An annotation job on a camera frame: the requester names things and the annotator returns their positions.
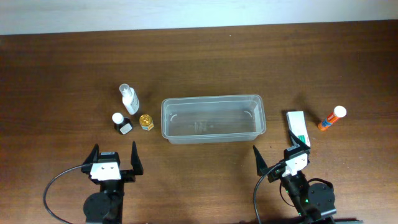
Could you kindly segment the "small gold-lidded balm jar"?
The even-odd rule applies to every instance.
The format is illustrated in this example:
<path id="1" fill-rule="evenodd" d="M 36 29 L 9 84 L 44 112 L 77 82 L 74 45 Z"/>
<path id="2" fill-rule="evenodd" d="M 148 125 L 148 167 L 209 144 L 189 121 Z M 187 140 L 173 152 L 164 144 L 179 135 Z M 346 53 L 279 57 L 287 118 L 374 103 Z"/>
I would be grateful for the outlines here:
<path id="1" fill-rule="evenodd" d="M 146 131 L 150 131 L 154 127 L 153 119 L 148 114 L 143 114 L 140 116 L 139 124 L 141 125 L 141 128 Z"/>

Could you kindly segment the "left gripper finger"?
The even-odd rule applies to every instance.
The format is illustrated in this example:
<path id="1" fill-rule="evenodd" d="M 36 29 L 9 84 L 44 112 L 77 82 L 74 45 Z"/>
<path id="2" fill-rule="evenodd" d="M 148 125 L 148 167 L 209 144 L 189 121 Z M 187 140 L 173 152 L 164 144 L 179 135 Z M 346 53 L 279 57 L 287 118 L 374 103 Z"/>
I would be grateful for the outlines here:
<path id="1" fill-rule="evenodd" d="M 132 142 L 131 165 L 132 165 L 132 170 L 133 170 L 134 175 L 143 175 L 144 174 L 144 168 L 142 166 L 141 160 L 137 153 L 137 146 L 136 146 L 135 141 Z"/>
<path id="2" fill-rule="evenodd" d="M 95 144 L 92 151 L 90 152 L 88 157 L 85 159 L 83 164 L 96 163 L 98 161 L 98 156 L 99 156 L 99 145 Z"/>

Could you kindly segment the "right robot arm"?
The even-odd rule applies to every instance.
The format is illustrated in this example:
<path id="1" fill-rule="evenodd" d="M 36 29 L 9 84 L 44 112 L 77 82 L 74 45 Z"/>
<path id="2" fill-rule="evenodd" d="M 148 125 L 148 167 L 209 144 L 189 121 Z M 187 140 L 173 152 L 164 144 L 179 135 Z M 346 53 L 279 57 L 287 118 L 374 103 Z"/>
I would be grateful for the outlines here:
<path id="1" fill-rule="evenodd" d="M 261 223 L 257 208 L 257 191 L 264 179 L 270 183 L 279 180 L 280 189 L 285 189 L 302 223 L 334 223 L 336 213 L 333 184 L 329 181 L 313 178 L 306 179 L 302 172 L 310 163 L 310 146 L 304 143 L 292 131 L 288 131 L 292 146 L 284 150 L 284 158 L 273 166 L 267 166 L 260 152 L 253 147 L 256 159 L 256 171 L 260 177 L 254 192 L 253 205 L 256 218 Z"/>

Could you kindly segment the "white lotion bottle clear cap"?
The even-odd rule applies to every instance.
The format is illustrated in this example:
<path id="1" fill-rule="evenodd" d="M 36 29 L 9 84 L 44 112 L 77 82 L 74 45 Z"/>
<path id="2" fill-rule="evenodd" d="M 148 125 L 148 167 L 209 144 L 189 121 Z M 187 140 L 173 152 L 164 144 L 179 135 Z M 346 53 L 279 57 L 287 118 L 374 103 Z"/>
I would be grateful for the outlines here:
<path id="1" fill-rule="evenodd" d="M 119 86 L 119 91 L 122 94 L 123 105 L 127 109 L 130 115 L 134 115 L 139 111 L 139 99 L 136 95 L 135 90 L 128 84 L 121 84 Z"/>

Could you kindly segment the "dark bottle white cap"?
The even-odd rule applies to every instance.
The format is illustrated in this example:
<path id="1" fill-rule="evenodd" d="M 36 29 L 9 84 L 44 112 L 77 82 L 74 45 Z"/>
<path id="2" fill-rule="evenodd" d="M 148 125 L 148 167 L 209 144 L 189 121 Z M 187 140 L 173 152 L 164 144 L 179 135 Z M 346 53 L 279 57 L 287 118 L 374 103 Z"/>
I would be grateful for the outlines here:
<path id="1" fill-rule="evenodd" d="M 124 117 L 121 113 L 114 113 L 112 115 L 115 130 L 122 135 L 125 135 L 133 130 L 133 125 L 129 118 Z"/>

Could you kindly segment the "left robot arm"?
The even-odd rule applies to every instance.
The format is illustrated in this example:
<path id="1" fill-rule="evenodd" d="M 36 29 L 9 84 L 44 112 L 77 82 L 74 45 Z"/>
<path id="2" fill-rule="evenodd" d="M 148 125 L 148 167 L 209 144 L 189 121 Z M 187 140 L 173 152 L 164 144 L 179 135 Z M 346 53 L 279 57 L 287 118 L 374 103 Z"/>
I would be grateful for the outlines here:
<path id="1" fill-rule="evenodd" d="M 136 143 L 131 149 L 131 169 L 120 169 L 117 152 L 100 152 L 95 145 L 83 162 L 82 173 L 96 185 L 99 192 L 91 194 L 84 202 L 86 223 L 121 223 L 123 219 L 124 185 L 136 181 L 144 169 L 137 153 Z"/>

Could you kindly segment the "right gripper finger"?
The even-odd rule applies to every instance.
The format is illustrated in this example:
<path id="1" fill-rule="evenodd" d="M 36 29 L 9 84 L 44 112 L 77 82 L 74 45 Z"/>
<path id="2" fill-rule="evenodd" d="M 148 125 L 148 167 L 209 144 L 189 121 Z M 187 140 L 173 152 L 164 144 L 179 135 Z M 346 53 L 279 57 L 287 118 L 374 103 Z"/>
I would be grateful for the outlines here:
<path id="1" fill-rule="evenodd" d="M 300 138 L 298 138 L 291 130 L 288 130 L 289 138 L 291 139 L 293 145 L 301 151 L 309 151 L 310 147 L 304 143 Z"/>
<path id="2" fill-rule="evenodd" d="M 265 160 L 261 156 L 261 153 L 259 152 L 257 147 L 255 145 L 253 145 L 252 148 L 253 148 L 254 156 L 255 156 L 255 160 L 256 160 L 257 175 L 259 177 L 262 177 L 268 173 L 269 168 L 268 168 Z"/>

